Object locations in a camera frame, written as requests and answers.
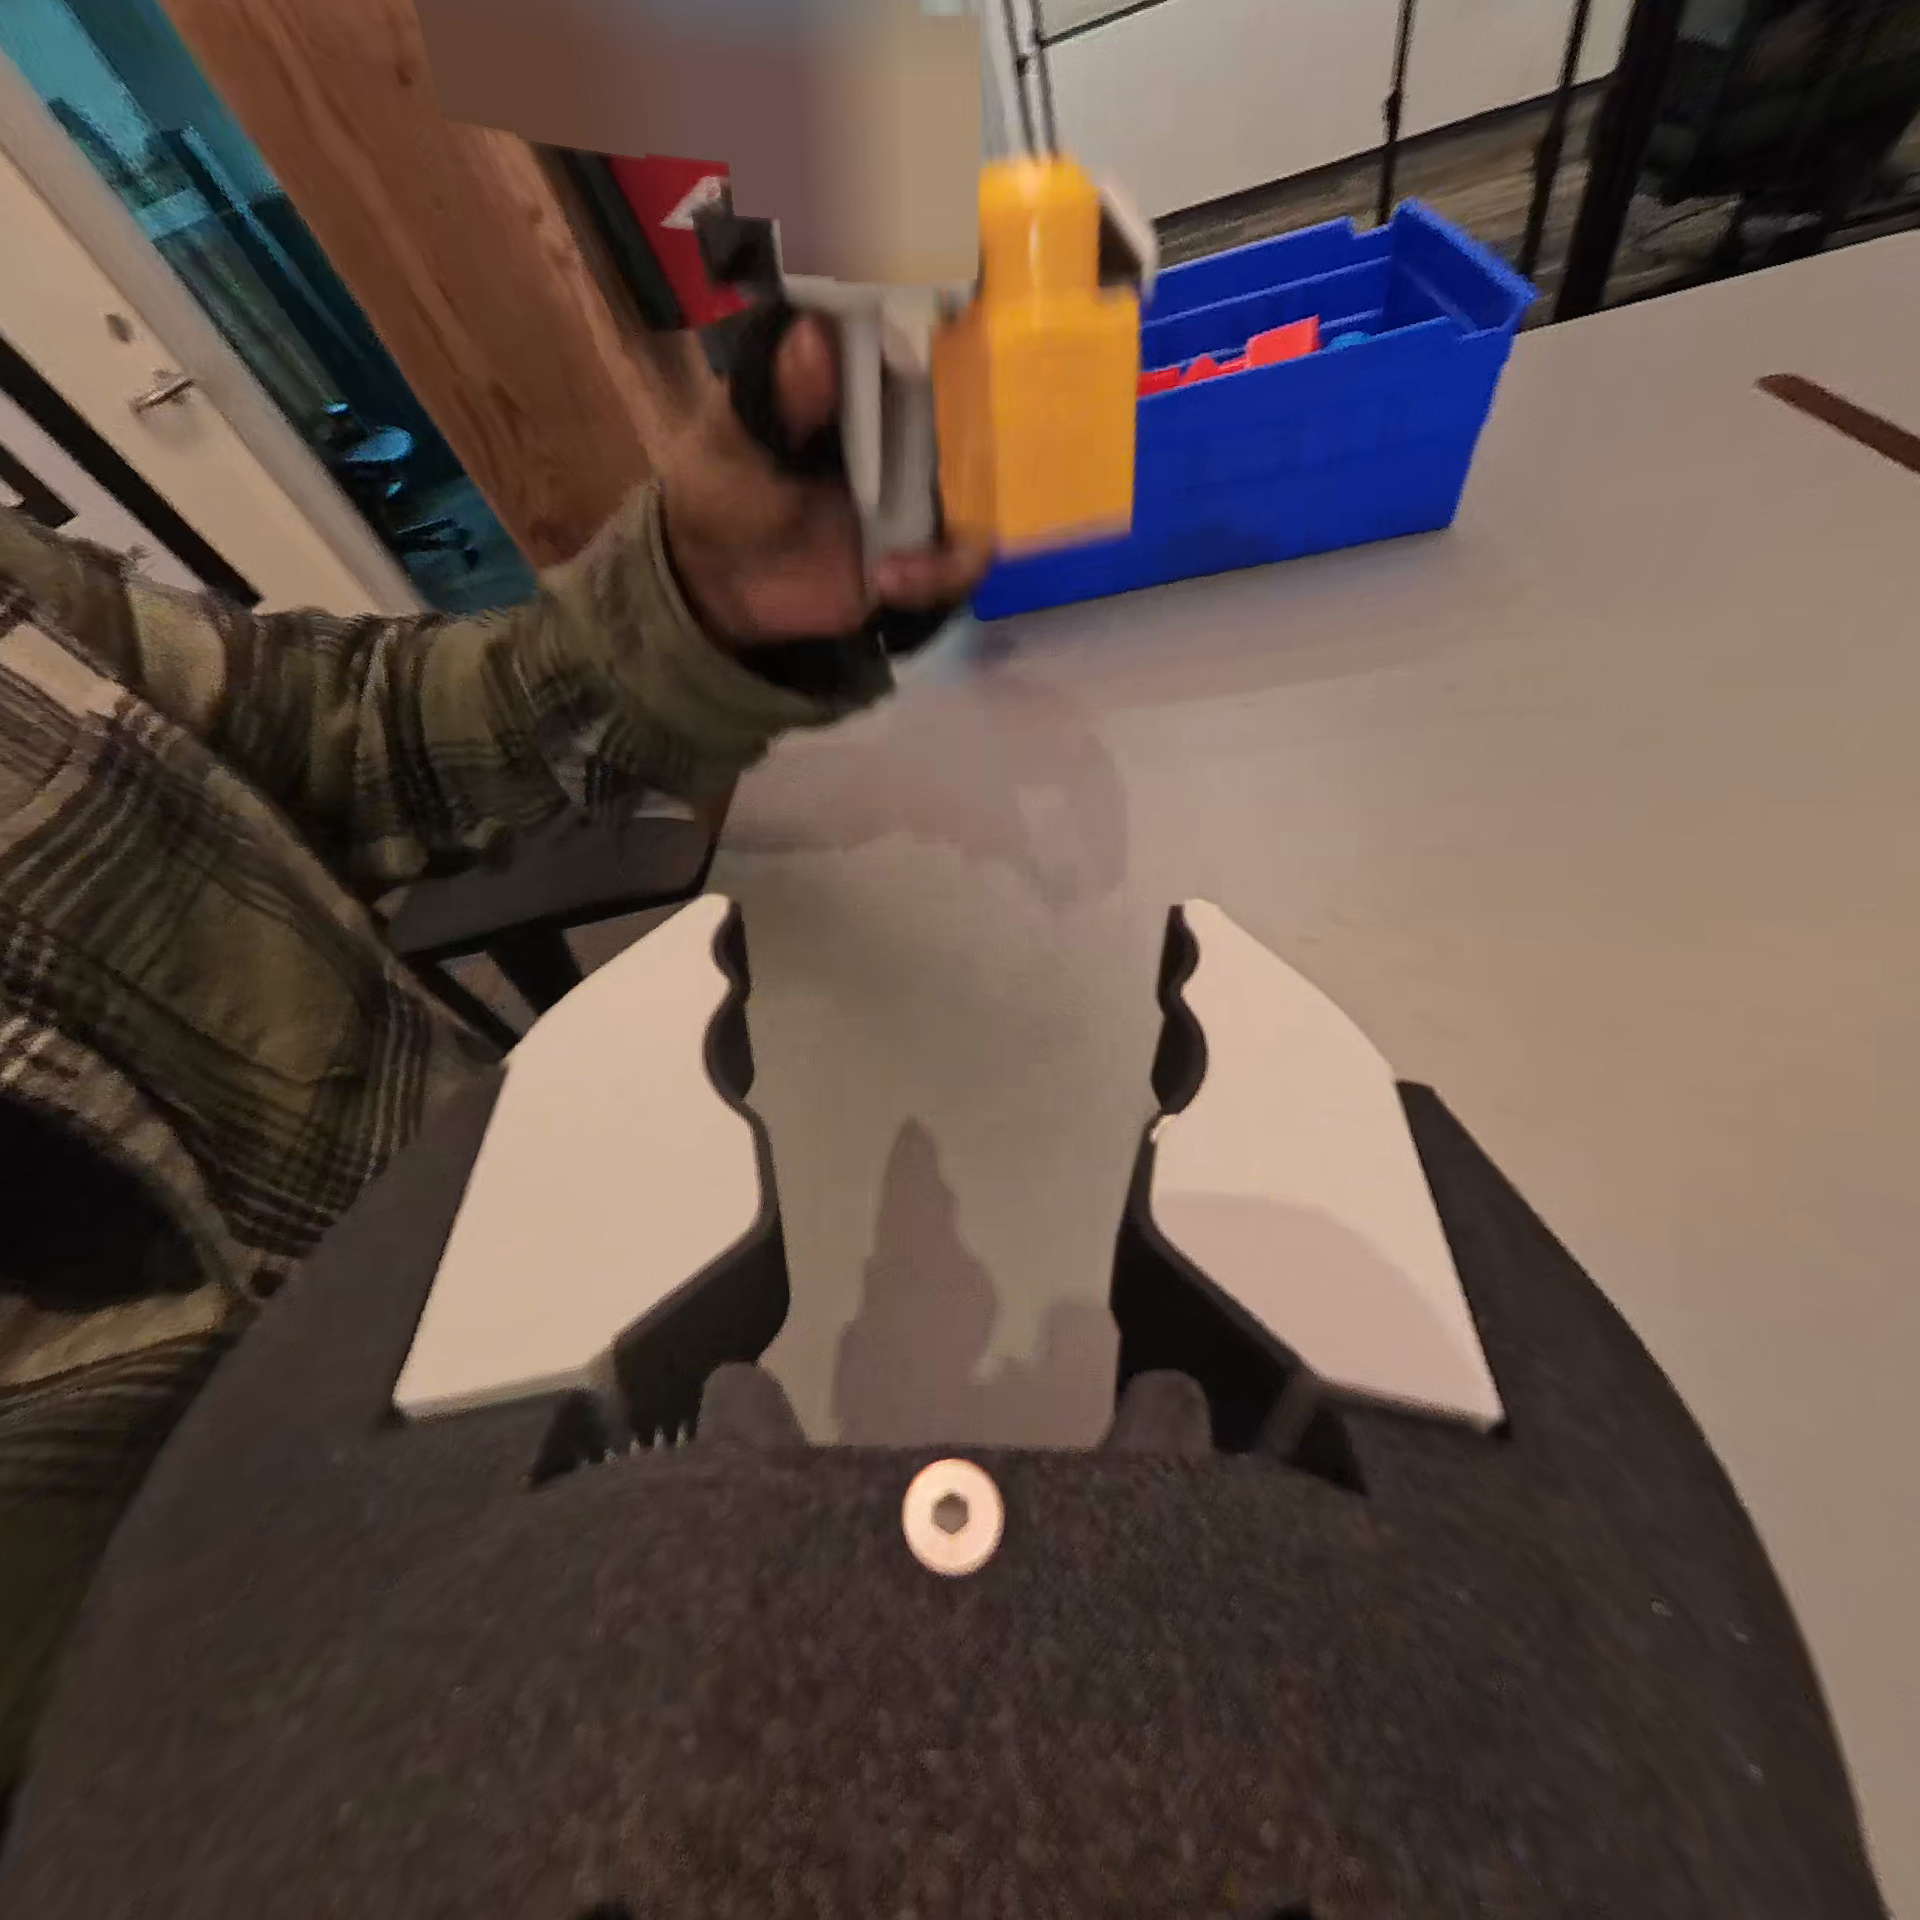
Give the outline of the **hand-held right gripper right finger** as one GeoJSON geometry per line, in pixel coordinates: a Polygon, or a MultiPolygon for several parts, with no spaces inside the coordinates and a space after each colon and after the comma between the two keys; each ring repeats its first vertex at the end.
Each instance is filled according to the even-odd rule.
{"type": "Polygon", "coordinates": [[[1352,1412],[1500,1435],[1504,1403],[1380,1046],[1207,901],[1170,907],[1149,1113],[1110,1267],[1116,1420],[1336,1451],[1352,1412]]]}

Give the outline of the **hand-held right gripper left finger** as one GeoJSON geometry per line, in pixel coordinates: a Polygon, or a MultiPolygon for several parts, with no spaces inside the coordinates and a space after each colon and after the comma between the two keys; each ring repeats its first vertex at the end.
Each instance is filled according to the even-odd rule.
{"type": "Polygon", "coordinates": [[[610,1443],[684,1444],[709,1377],[772,1345],[791,1283],[750,996],[738,905],[696,895],[535,1021],[393,1384],[407,1424],[572,1400],[610,1443]]]}

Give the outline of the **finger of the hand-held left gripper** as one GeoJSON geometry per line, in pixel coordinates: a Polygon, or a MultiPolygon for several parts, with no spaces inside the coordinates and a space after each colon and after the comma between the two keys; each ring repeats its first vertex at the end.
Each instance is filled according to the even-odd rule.
{"type": "Polygon", "coordinates": [[[1112,179],[1093,174],[1097,199],[1094,284],[1101,291],[1152,291],[1160,270],[1156,225],[1112,179]]]}
{"type": "Polygon", "coordinates": [[[943,528],[930,329],[880,332],[880,551],[934,544],[943,528]]]}

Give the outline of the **orange toy block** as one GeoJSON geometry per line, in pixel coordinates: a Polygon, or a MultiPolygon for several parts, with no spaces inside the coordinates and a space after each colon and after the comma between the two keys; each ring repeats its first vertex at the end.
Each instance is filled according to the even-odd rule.
{"type": "Polygon", "coordinates": [[[1077,159],[982,172],[975,287],[930,359],[949,536],[1018,558],[1130,531],[1140,297],[1097,287],[1097,190],[1077,159]]]}

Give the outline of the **blue plastic bin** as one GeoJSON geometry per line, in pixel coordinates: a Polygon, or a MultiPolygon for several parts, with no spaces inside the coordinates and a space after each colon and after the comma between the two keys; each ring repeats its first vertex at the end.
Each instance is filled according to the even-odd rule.
{"type": "Polygon", "coordinates": [[[1320,350],[1136,405],[1136,507],[1118,540],[999,561],[982,622],[1452,525],[1535,291],[1406,199],[1385,223],[1284,230],[1158,275],[1143,369],[1317,315],[1320,350]]]}

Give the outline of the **person's left hand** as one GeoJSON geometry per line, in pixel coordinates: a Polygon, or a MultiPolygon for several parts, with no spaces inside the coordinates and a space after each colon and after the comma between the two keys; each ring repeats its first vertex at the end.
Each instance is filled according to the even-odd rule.
{"type": "Polygon", "coordinates": [[[951,535],[869,553],[838,448],[841,374],[837,325],[799,311],[760,359],[759,422],[702,350],[665,391],[665,547],[688,608],[733,652],[853,636],[876,612],[946,614],[990,568],[986,547],[951,535]]]}

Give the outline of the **black tripod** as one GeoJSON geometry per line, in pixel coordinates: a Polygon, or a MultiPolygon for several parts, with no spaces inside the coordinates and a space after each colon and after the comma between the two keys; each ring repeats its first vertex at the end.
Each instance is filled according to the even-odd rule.
{"type": "Polygon", "coordinates": [[[1606,78],[1624,3],[982,7],[1014,132],[1167,217],[1606,78]]]}

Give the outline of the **wooden pillar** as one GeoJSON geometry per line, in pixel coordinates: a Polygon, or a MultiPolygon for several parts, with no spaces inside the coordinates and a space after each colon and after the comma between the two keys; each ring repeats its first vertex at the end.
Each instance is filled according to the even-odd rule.
{"type": "Polygon", "coordinates": [[[558,149],[449,124],[402,3],[165,3],[501,525],[573,558],[709,374],[558,149]]]}

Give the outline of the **white door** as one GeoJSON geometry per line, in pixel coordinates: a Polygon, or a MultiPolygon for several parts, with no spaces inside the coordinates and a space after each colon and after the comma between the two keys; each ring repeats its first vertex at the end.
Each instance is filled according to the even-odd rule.
{"type": "Polygon", "coordinates": [[[4,342],[270,608],[422,599],[133,209],[1,60],[4,342]]]}

